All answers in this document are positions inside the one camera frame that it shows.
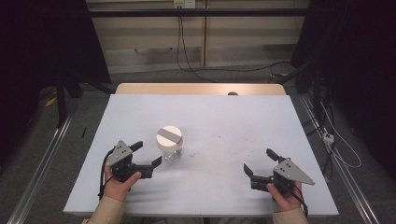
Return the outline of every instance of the white tabletop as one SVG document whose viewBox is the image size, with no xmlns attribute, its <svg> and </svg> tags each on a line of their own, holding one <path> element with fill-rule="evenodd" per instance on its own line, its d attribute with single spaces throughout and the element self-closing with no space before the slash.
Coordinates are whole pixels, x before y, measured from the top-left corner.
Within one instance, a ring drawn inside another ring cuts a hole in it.
<svg viewBox="0 0 396 224">
<path fill-rule="evenodd" d="M 305 137 L 289 96 L 112 95 L 64 211 L 89 216 L 98 204 L 106 153 L 119 140 L 143 141 L 133 162 L 162 155 L 156 133 L 175 125 L 183 134 L 182 157 L 163 164 L 130 191 L 125 213 L 141 217 L 265 217 L 276 204 L 250 188 L 244 163 L 254 175 L 273 174 L 271 148 L 290 157 L 315 180 L 303 185 L 310 216 L 338 215 L 332 195 Z"/>
</svg>

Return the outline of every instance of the gray carpet floor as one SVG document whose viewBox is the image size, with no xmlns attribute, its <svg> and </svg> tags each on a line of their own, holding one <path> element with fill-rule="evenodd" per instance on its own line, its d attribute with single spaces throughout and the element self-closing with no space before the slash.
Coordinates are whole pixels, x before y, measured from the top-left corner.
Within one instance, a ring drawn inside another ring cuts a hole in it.
<svg viewBox="0 0 396 224">
<path fill-rule="evenodd" d="M 262 66 L 233 66 L 227 69 L 255 69 Z M 272 73 L 288 73 L 293 68 L 287 64 L 275 65 Z M 200 77 L 210 78 L 221 83 L 267 83 L 271 80 L 270 69 L 260 69 L 250 72 L 235 72 L 225 70 L 199 71 Z M 135 74 L 112 75 L 113 84 L 107 85 L 115 89 L 122 82 L 206 82 L 198 78 L 191 72 L 181 70 L 142 72 Z M 82 217 L 75 217 L 63 213 L 68 195 L 70 194 L 74 180 L 78 176 L 79 170 L 90 149 L 101 117 L 106 109 L 109 96 L 92 88 L 81 84 L 84 94 L 81 99 L 71 99 L 67 97 L 67 103 L 77 102 L 78 107 L 73 116 L 64 140 L 46 172 L 44 182 L 35 196 L 34 203 L 25 218 L 24 223 L 80 223 Z M 301 95 L 297 93 L 293 80 L 284 85 L 287 94 L 290 96 L 301 123 L 310 120 L 303 103 Z M 43 92 L 53 91 L 47 88 Z M 49 96 L 43 98 L 38 105 L 36 112 L 29 126 L 29 132 L 23 137 L 17 146 L 13 147 L 14 154 L 3 166 L 3 173 L 0 175 L 0 223 L 7 223 L 14 208 L 26 189 L 30 179 L 35 173 L 37 165 L 40 163 L 50 140 L 55 133 L 58 117 L 56 103 L 49 107 L 44 107 Z M 342 109 L 337 106 L 336 100 L 332 101 L 334 111 L 334 125 L 337 131 L 354 147 L 361 157 L 362 166 L 357 169 L 349 169 L 374 208 L 379 223 L 396 222 L 396 181 L 392 179 L 382 166 L 376 162 L 368 152 L 363 141 L 352 132 L 347 118 Z M 312 122 L 304 126 L 307 133 L 315 129 Z M 309 143 L 317 157 L 320 167 L 324 166 L 327 158 L 325 148 L 317 133 L 307 136 Z M 355 155 L 346 144 L 337 140 L 337 148 L 345 161 L 352 164 L 357 163 Z M 330 167 L 325 175 L 330 175 Z M 315 217 L 309 218 L 310 223 L 365 223 L 355 202 L 350 196 L 347 188 L 337 170 L 333 169 L 331 181 L 328 183 L 335 204 L 340 215 L 336 217 Z M 161 220 L 160 217 L 125 217 L 123 223 L 151 223 Z M 167 219 L 174 223 L 195 223 L 197 219 Z M 248 223 L 251 220 L 219 220 L 211 218 L 212 223 Z M 262 218 L 255 220 L 257 223 L 271 223 L 271 219 Z"/>
</svg>

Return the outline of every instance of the person's left hand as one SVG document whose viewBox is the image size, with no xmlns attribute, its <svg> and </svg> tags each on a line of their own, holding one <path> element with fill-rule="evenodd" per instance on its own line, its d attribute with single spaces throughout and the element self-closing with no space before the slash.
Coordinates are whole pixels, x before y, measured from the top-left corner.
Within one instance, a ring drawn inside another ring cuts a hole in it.
<svg viewBox="0 0 396 224">
<path fill-rule="evenodd" d="M 105 181 L 108 180 L 105 186 L 105 195 L 109 198 L 124 202 L 126 197 L 128 196 L 128 191 L 131 188 L 132 185 L 134 185 L 137 180 L 140 179 L 142 176 L 142 173 L 136 172 L 129 179 L 127 179 L 125 182 L 120 182 L 117 180 L 115 177 L 113 177 L 113 174 L 111 173 L 111 168 L 106 166 L 105 167 Z"/>
</svg>

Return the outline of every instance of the sleeve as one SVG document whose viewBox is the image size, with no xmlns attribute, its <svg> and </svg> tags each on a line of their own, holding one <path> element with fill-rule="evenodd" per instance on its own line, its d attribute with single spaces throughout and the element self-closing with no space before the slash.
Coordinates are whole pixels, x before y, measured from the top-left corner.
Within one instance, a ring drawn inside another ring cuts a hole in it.
<svg viewBox="0 0 396 224">
<path fill-rule="evenodd" d="M 288 212 L 273 213 L 273 221 L 274 224 L 308 224 L 302 208 L 296 208 Z"/>
<path fill-rule="evenodd" d="M 124 210 L 124 202 L 104 196 L 96 207 L 92 217 L 90 219 L 84 220 L 82 224 L 120 223 Z"/>
</svg>

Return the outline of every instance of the wall outlet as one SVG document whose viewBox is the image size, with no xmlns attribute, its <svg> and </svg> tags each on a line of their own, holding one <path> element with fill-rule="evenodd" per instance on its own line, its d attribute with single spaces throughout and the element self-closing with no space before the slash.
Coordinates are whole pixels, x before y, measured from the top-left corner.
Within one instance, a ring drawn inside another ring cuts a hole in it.
<svg viewBox="0 0 396 224">
<path fill-rule="evenodd" d="M 184 8 L 184 0 L 174 0 L 174 8 Z"/>
<path fill-rule="evenodd" d="M 195 8 L 195 0 L 184 0 L 184 8 Z"/>
</svg>

